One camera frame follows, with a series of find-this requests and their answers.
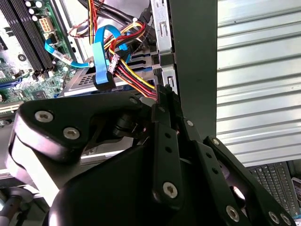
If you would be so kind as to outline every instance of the ram slot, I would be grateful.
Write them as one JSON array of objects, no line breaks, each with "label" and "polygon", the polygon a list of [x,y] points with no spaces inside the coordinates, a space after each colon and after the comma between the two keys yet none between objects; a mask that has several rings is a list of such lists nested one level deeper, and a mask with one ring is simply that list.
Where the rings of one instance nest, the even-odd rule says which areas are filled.
[{"label": "ram slot", "polygon": [[36,25],[32,21],[30,14],[24,4],[23,0],[11,0],[19,18],[21,19],[28,36],[33,40],[33,46],[35,47],[38,55],[47,70],[53,68],[52,60],[49,53],[44,49],[44,40],[42,39],[40,32]]},{"label": "ram slot", "polygon": [[17,17],[14,14],[14,8],[9,4],[8,0],[0,0],[0,9],[7,19],[11,29],[13,30],[16,38],[18,39],[23,51],[28,57],[33,69],[36,72],[40,72],[43,67],[40,63],[37,55],[32,48],[26,33],[24,32],[21,24],[19,23]]}]

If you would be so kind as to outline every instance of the circuit board component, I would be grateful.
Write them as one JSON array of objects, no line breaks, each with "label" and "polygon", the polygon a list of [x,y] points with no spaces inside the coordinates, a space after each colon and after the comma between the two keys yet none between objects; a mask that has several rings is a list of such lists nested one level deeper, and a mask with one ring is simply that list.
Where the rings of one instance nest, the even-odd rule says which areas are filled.
[{"label": "circuit board component", "polygon": [[49,17],[41,18],[39,23],[43,29],[43,32],[51,32],[54,30]]}]

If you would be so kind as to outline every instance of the black keyboard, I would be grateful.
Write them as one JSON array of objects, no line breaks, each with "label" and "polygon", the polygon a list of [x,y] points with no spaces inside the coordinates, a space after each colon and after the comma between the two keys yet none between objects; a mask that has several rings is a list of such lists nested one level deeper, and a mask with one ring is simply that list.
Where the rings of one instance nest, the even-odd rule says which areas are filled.
[{"label": "black keyboard", "polygon": [[300,215],[286,162],[248,167],[248,170],[292,217]]}]

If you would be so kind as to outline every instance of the black wire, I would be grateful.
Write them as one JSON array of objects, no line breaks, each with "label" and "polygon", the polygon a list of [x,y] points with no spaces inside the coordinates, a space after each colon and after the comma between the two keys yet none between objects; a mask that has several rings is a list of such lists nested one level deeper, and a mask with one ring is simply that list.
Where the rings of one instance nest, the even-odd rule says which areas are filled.
[{"label": "black wire", "polygon": [[122,11],[120,11],[119,9],[116,9],[112,6],[109,6],[107,4],[104,4],[104,3],[101,3],[100,1],[98,0],[94,0],[94,3],[97,7],[101,7],[101,9],[106,9],[112,13],[115,13],[116,15],[120,16],[121,18],[125,19],[126,21],[128,21],[129,23],[133,21],[133,16],[131,15],[128,15]]},{"label": "black wire", "polygon": [[[85,0],[78,0],[85,8],[88,8],[88,3]],[[108,10],[100,10],[97,11],[96,14],[100,17],[112,19],[116,21],[117,23],[121,24],[122,26],[126,26],[128,23],[125,22],[122,18],[120,18],[118,15],[108,11]]]},{"label": "black wire", "polygon": [[97,11],[97,15],[100,16],[100,17],[103,17],[105,16],[105,18],[108,18],[108,19],[112,19],[114,21],[116,21],[117,23],[121,24],[122,26],[126,26],[128,25],[127,22],[123,21],[121,18],[119,18],[118,16],[115,16],[114,14],[110,13],[110,12],[107,12],[107,11]]}]

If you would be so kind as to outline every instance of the black robotic arm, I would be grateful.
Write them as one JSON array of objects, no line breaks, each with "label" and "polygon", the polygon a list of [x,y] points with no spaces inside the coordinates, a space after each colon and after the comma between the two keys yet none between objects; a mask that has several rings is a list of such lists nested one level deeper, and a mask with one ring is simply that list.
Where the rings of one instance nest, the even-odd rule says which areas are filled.
[{"label": "black robotic arm", "polygon": [[[200,138],[169,87],[157,92],[152,107],[124,93],[20,107],[7,166],[43,194],[50,225],[295,225],[220,140]],[[123,137],[131,148],[80,164],[86,150]]]}]

